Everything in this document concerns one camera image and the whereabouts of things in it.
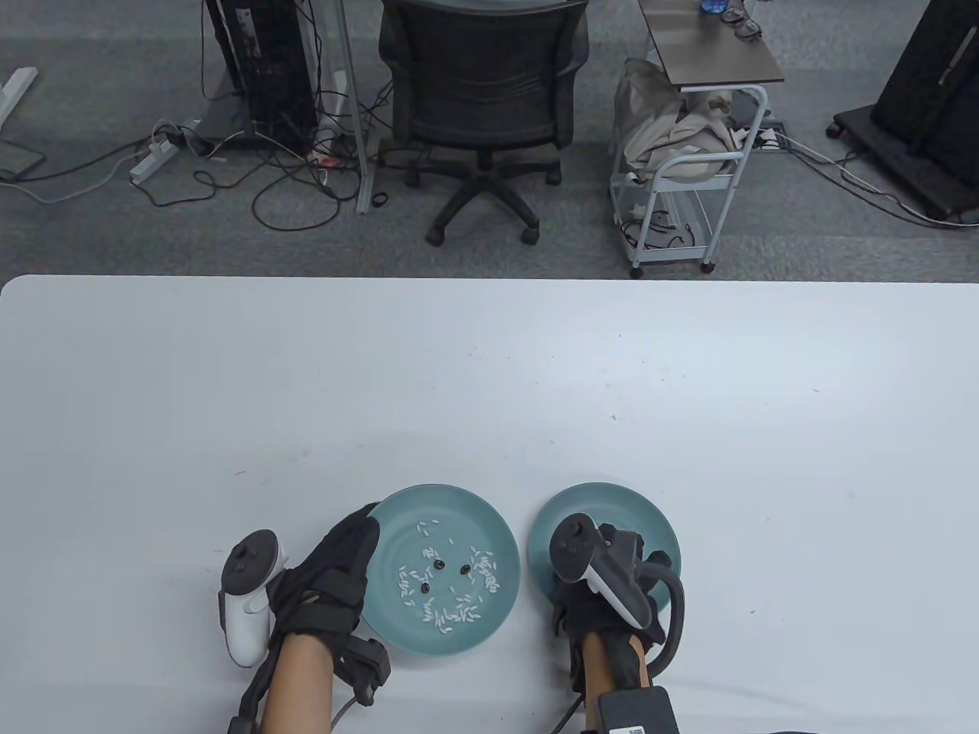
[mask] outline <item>black glove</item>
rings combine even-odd
[[[611,541],[615,528],[602,525],[598,529],[602,537]],[[636,561],[642,559],[643,543],[638,538],[636,544]],[[669,567],[672,562],[664,551],[654,551],[646,559],[648,562]],[[655,586],[655,582],[646,585],[640,582],[640,588],[647,594]],[[635,636],[642,643],[644,652],[649,652],[653,645],[662,645],[666,641],[666,633],[660,625],[656,614],[645,629],[636,629],[622,619],[622,616],[612,608],[601,594],[596,594],[588,588],[587,581],[566,583],[558,580],[557,598],[554,603],[554,614],[551,618],[554,634],[562,630],[568,636],[568,646],[571,653],[572,690],[584,693],[584,660],[582,646],[584,639],[596,632],[605,645],[609,662],[616,684],[620,688],[638,687],[638,671],[640,660],[629,643]]]
[[[369,504],[341,520],[305,561],[283,571],[268,587],[275,627],[269,648],[288,634],[317,637],[338,663],[360,623],[370,562],[381,527]]]

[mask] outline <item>power strip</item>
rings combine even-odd
[[[150,143],[150,153],[129,169],[129,180],[134,184],[143,183],[178,153],[180,149],[168,140],[162,143]]]

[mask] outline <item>white bag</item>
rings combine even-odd
[[[626,164],[645,181],[675,156],[736,150],[724,124],[730,110],[730,92],[680,94],[662,69],[629,59],[615,94],[612,146],[625,141]],[[725,161],[683,163],[672,167],[669,177],[706,181],[724,166]]]

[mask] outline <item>metal cart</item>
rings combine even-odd
[[[629,275],[642,277],[642,265],[647,262],[700,260],[705,273],[714,271],[714,254],[721,231],[730,211],[734,192],[744,173],[755,138],[769,108],[769,94],[758,84],[724,84],[680,87],[681,93],[742,91],[758,101],[758,111],[740,150],[726,153],[706,153],[676,156],[664,162],[652,178],[645,182],[632,181],[624,172],[623,151],[626,143],[616,141],[615,159],[609,193],[612,196],[614,220],[626,254],[631,262]],[[725,166],[713,178],[696,183],[673,180],[671,169],[684,163],[725,161]],[[702,191],[725,190],[724,203],[717,220],[712,222],[700,198]],[[641,221],[630,215],[636,206],[645,206]],[[630,232],[627,225],[638,222]]]

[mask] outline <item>black mesh chair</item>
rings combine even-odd
[[[379,47],[394,83],[395,142],[476,153],[476,169],[431,162],[406,172],[412,188],[423,173],[463,181],[429,230],[430,244],[441,245],[452,217],[483,192],[513,209],[527,225],[521,240],[536,243],[540,220],[506,182],[545,173],[557,186],[561,161],[494,165],[493,153],[571,143],[575,73],[588,58],[586,5],[384,0]]]

